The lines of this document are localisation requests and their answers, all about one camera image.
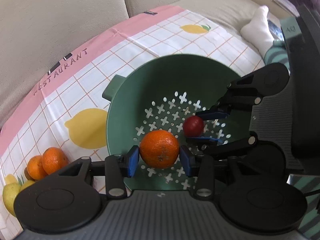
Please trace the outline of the striped teal trouser leg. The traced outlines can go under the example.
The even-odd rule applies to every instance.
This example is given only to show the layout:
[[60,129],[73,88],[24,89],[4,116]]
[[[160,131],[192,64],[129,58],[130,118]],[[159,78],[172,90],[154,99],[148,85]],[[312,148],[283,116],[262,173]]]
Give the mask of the striped teal trouser leg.
[[267,50],[264,56],[265,65],[271,63],[281,63],[283,64],[291,73],[289,57],[285,47],[285,42],[282,40],[274,40],[272,46]]

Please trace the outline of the mandarin orange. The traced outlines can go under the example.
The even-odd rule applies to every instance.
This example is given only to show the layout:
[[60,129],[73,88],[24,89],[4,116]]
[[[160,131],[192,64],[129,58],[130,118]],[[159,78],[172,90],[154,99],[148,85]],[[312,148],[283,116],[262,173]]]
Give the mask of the mandarin orange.
[[57,147],[50,147],[42,155],[42,166],[45,172],[50,175],[68,165],[69,161],[64,152]]
[[29,176],[33,178],[33,180],[41,180],[48,176],[46,171],[44,170],[42,166],[42,156],[36,155],[32,157],[27,165],[27,171]]
[[168,131],[156,130],[146,134],[140,142],[139,151],[143,161],[150,167],[165,169],[178,158],[180,145]]

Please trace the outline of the green pear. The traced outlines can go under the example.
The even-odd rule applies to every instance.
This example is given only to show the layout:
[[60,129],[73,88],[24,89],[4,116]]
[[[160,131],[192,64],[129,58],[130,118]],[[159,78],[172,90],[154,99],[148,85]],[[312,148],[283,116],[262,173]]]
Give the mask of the green pear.
[[26,182],[24,182],[20,188],[20,191],[23,191],[24,189],[28,188],[29,186],[35,184],[35,181],[33,180],[27,180]]
[[3,203],[7,211],[13,215],[16,216],[14,211],[14,201],[17,197],[17,195],[20,193],[21,185],[19,183],[11,183],[8,185],[5,185],[3,188]]

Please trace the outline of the green colander bowl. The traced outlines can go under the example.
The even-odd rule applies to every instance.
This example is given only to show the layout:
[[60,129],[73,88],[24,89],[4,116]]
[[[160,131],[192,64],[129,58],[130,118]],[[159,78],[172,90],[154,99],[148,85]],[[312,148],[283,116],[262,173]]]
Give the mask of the green colander bowl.
[[[157,130],[170,132],[180,145],[199,154],[196,146],[185,142],[184,121],[212,107],[227,85],[242,75],[218,61],[190,54],[159,57],[128,77],[115,74],[102,94],[111,102],[106,122],[109,154],[125,154]],[[249,135],[249,121],[249,113],[232,111],[226,119],[205,121],[203,136],[227,144]],[[196,180],[185,175],[179,159],[166,169],[154,169],[140,157],[135,175],[124,182],[129,190],[190,190]]]

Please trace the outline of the beige sofa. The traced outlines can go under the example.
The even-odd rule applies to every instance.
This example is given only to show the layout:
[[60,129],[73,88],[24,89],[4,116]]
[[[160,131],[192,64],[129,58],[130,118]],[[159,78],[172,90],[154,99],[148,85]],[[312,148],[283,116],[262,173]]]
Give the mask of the beige sofa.
[[235,34],[260,5],[268,6],[273,21],[290,15],[272,0],[1,0],[1,123],[65,55],[162,5],[191,10]]

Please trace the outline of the brown kiwi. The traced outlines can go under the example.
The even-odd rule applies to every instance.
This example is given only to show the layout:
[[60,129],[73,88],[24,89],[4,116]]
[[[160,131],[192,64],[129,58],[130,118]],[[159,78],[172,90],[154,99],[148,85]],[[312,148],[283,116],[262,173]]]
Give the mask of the brown kiwi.
[[33,178],[29,175],[27,168],[24,169],[24,175],[27,180],[33,180]]

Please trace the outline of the white sock foot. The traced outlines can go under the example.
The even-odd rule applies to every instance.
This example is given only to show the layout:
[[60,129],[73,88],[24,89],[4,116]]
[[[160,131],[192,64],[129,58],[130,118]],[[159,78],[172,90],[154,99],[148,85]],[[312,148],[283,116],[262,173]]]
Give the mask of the white sock foot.
[[241,36],[253,44],[262,57],[272,47],[274,37],[268,27],[269,8],[265,5],[260,6],[254,13],[251,21],[240,30]]

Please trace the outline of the pink checked lemon cloth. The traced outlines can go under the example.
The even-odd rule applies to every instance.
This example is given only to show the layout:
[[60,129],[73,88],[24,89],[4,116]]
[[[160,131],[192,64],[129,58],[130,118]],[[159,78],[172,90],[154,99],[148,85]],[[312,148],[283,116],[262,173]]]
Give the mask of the pink checked lemon cloth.
[[61,59],[29,92],[1,131],[1,186],[24,183],[29,160],[49,147],[73,161],[108,156],[102,93],[116,75],[171,54],[215,59],[239,75],[264,61],[242,39],[178,6],[162,6],[125,20]]

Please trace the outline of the small red fruit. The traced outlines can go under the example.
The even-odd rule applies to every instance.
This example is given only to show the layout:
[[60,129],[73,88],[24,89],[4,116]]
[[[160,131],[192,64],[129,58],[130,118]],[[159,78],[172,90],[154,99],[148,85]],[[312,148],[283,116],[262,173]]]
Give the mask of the small red fruit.
[[203,133],[204,122],[203,120],[192,115],[183,123],[183,132],[186,137],[199,137]]

